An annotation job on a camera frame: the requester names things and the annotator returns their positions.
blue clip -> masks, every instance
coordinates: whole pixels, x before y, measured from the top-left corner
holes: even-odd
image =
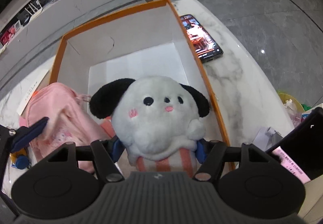
[[[117,140],[114,141],[112,153],[110,154],[111,159],[114,163],[116,163],[120,159],[120,157],[125,149],[121,140],[117,136],[115,136],[115,137],[117,138]]]
[[[22,148],[27,147],[30,141],[38,137],[43,132],[45,126],[47,125],[47,122],[48,122],[48,117],[44,117],[29,128],[20,127],[17,130],[15,138],[13,139],[10,153],[17,152]]]
[[[197,142],[197,149],[195,151],[195,157],[200,164],[203,164],[207,158],[207,154],[205,153],[204,145],[203,145],[204,142],[205,142],[204,139],[199,140]]]

pink bag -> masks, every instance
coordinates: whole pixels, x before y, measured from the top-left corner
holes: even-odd
[[[29,102],[26,110],[26,124],[33,125],[43,117],[49,117],[42,134],[30,142],[36,160],[40,161],[67,141],[76,146],[87,146],[94,140],[106,140],[114,132],[109,120],[105,129],[99,126],[82,108],[88,96],[77,94],[61,83],[53,83],[41,89]],[[79,161],[79,168],[94,172],[90,161]]]

marble countertop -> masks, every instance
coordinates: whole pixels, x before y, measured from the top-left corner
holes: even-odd
[[[252,142],[262,126],[272,126],[282,136],[293,124],[275,89],[235,36],[197,0],[173,3],[179,15],[192,14],[220,45],[222,57],[204,64],[218,98],[232,146]],[[54,57],[25,77],[0,100],[0,124],[18,128],[17,107],[42,69],[51,69]]]

smartphone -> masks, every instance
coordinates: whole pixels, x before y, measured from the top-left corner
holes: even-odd
[[[323,109],[313,110],[266,153],[304,184],[323,175]]]
[[[192,15],[184,15],[180,19],[202,63],[223,55],[220,46]]]

black plush ear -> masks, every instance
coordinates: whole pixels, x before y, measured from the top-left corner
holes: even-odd
[[[183,85],[183,84],[181,84],[181,86],[193,96],[196,102],[197,108],[199,109],[200,117],[204,118],[207,114],[209,114],[210,105],[206,97],[204,97],[204,95],[201,92],[197,91],[195,88],[192,88],[191,86]]]
[[[122,78],[101,87],[90,100],[91,113],[100,119],[110,116],[133,82],[132,78]]]

